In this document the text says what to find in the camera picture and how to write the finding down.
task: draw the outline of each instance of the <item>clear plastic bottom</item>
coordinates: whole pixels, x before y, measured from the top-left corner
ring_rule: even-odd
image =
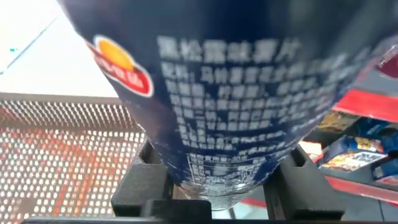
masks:
[[[211,203],[211,209],[213,211],[220,211],[229,209],[242,201],[253,189],[252,185],[238,184],[233,187],[225,185],[213,185],[213,186],[193,186],[192,184],[183,184],[179,189],[185,194],[190,200],[207,200]]]

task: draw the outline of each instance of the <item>product label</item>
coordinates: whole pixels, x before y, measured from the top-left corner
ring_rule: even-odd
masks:
[[[60,1],[176,184],[212,196],[263,183],[397,27],[387,2]]]

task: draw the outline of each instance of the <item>red logo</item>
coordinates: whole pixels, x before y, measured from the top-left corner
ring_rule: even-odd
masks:
[[[87,46],[106,76],[140,96],[153,95],[154,85],[148,72],[134,61],[127,50],[102,35],[96,35],[94,43],[95,46],[90,43]]]

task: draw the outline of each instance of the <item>snack package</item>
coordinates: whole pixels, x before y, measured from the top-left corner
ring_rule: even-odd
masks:
[[[328,114],[326,114],[321,123],[318,124],[317,129],[326,132],[341,133],[359,118],[360,116],[353,114],[330,111]]]
[[[367,166],[387,154],[378,139],[343,136],[324,150],[321,167],[351,172]]]

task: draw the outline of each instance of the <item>wire mesh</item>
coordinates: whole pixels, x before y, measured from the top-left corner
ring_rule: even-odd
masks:
[[[118,103],[0,95],[0,223],[112,216],[112,194],[144,140]]]

